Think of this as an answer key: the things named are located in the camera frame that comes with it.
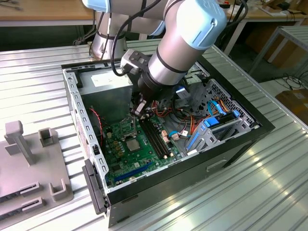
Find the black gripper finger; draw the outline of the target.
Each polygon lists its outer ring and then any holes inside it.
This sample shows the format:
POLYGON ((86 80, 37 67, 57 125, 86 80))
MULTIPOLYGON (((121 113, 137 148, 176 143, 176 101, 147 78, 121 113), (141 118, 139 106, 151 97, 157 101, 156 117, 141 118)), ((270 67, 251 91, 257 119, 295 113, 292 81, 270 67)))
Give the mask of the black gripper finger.
POLYGON ((130 111, 132 116, 142 117, 147 101, 143 95, 138 95, 133 100, 133 107, 130 111))

